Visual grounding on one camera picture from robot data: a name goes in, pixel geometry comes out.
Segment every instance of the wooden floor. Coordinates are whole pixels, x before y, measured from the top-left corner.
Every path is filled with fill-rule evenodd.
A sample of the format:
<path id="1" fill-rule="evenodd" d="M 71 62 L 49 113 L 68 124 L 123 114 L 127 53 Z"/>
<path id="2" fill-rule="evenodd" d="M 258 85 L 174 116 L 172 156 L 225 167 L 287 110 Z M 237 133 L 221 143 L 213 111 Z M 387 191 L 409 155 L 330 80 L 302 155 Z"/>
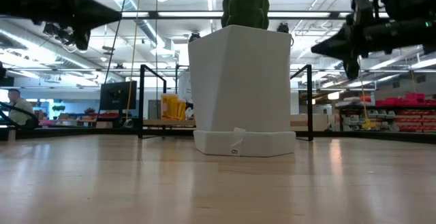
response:
<path id="1" fill-rule="evenodd" d="M 299 142 L 272 158 L 92 135 L 0 146 L 0 223 L 436 223 L 436 146 Z"/>

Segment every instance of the planter base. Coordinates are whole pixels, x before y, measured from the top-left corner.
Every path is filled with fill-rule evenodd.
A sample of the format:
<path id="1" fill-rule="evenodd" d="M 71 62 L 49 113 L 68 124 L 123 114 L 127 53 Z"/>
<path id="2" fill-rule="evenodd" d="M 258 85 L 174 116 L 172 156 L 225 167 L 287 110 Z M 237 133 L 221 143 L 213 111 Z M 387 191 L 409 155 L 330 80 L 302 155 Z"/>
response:
<path id="1" fill-rule="evenodd" d="M 271 157 L 294 152 L 295 132 L 194 131 L 196 148 L 206 155 Z"/>

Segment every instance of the white column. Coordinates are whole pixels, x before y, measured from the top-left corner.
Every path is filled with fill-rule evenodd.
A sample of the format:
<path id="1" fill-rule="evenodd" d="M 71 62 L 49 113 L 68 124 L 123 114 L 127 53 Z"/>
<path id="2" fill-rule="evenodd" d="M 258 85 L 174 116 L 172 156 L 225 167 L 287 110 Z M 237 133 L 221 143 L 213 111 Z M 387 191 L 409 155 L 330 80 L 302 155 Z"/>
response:
<path id="1" fill-rule="evenodd" d="M 298 88 L 298 82 L 292 82 L 291 80 L 291 114 L 300 114 L 300 97 L 298 91 L 293 88 Z"/>

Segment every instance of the ceiling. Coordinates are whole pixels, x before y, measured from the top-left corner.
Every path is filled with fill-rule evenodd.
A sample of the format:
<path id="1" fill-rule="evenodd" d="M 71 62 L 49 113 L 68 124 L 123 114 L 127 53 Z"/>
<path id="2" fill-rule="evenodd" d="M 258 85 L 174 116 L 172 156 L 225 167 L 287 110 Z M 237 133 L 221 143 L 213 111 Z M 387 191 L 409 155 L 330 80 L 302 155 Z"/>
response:
<path id="1" fill-rule="evenodd" d="M 108 7 L 115 10 L 121 10 L 122 0 L 96 0 Z M 129 8 L 124 8 L 128 11 L 221 11 L 223 0 L 165 0 L 159 2 L 158 0 L 131 0 L 132 4 Z M 350 0 L 269 0 L 271 11 L 339 11 L 349 12 Z M 152 29 L 157 33 L 159 38 L 165 41 L 165 46 L 158 46 L 156 49 L 153 43 L 154 37 L 147 34 L 138 26 L 138 22 L 146 23 L 145 30 Z M 275 31 L 281 22 L 286 22 L 294 37 L 294 45 L 291 47 L 291 69 L 298 69 L 306 64 L 312 64 L 314 69 L 340 69 L 339 61 L 328 57 L 322 57 L 317 54 L 310 53 L 310 47 L 316 42 L 324 40 L 334 35 L 343 24 L 343 20 L 271 20 L 269 31 Z M 19 64 L 8 64 L 6 67 L 12 67 L 17 71 L 10 72 L 8 75 L 15 77 L 23 77 L 29 79 L 39 79 L 39 85 L 52 86 L 56 82 L 59 86 L 93 86 L 104 82 L 106 73 L 99 71 L 99 69 L 107 69 L 109 65 L 109 56 L 104 55 L 105 50 L 102 46 L 112 47 L 114 44 L 114 55 L 111 62 L 111 68 L 115 68 L 117 64 L 123 64 L 127 70 L 123 72 L 111 71 L 109 80 L 122 81 L 131 75 L 138 77 L 139 73 L 134 71 L 132 74 L 129 71 L 132 62 L 134 68 L 138 69 L 139 65 L 147 64 L 152 69 L 157 69 L 158 73 L 166 77 L 168 80 L 174 80 L 176 75 L 176 64 L 188 65 L 189 59 L 187 58 L 187 39 L 193 31 L 200 32 L 201 36 L 210 34 L 221 28 L 220 20 L 214 19 L 167 19 L 167 20 L 122 20 L 119 25 L 119 34 L 114 43 L 114 36 L 118 23 L 112 23 L 107 26 L 102 26 L 92 30 L 89 42 L 89 49 L 86 52 L 80 52 L 74 47 L 62 46 L 58 41 L 53 38 L 48 39 L 42 33 L 44 25 L 34 25 L 30 20 L 20 19 L 2 19 L 0 20 L 0 30 L 11 33 L 20 37 L 19 42 L 25 39 L 31 43 L 37 44 L 32 48 L 34 52 L 45 53 L 47 50 L 54 55 L 58 56 L 57 61 L 45 63 L 44 59 L 46 54 L 37 54 L 37 58 L 32 60 L 22 59 L 17 57 L 20 61 Z M 416 54 L 420 51 L 416 47 L 404 48 L 402 50 L 394 51 L 391 55 L 384 55 L 379 53 L 370 54 L 368 59 L 363 60 L 362 68 L 370 69 L 377 64 L 389 61 L 392 58 L 398 57 L 397 62 L 392 62 L 389 66 L 381 65 L 380 68 L 389 69 L 402 69 L 405 66 L 403 56 L 409 54 L 409 63 L 414 64 L 417 61 Z M 58 68 L 56 71 L 45 70 L 44 68 Z M 87 67 L 88 69 L 96 69 L 96 71 L 80 71 L 80 69 Z M 19 68 L 34 68 L 34 70 L 23 73 Z M 62 69 L 77 69 L 76 71 L 62 71 Z M 387 74 L 371 74 L 368 75 L 368 80 L 383 78 Z M 318 81 L 319 86 L 322 84 L 333 82 L 336 86 L 343 86 L 347 82 L 341 83 L 345 79 L 343 72 L 316 72 L 314 73 L 315 81 Z"/>

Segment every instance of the person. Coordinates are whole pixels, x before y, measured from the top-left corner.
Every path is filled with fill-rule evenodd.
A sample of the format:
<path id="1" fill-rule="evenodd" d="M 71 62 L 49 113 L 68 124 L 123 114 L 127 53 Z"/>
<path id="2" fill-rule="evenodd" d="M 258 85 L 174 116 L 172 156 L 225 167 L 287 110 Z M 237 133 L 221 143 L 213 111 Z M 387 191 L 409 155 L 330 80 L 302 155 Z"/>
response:
<path id="1" fill-rule="evenodd" d="M 33 113 L 32 104 L 26 101 L 26 99 L 21 98 L 21 92 L 19 90 L 10 89 L 7 96 L 9 97 L 11 106 Z M 25 125 L 26 121 L 31 117 L 27 114 L 11 109 L 9 111 L 9 118 L 12 119 L 15 123 L 18 123 L 19 125 Z"/>

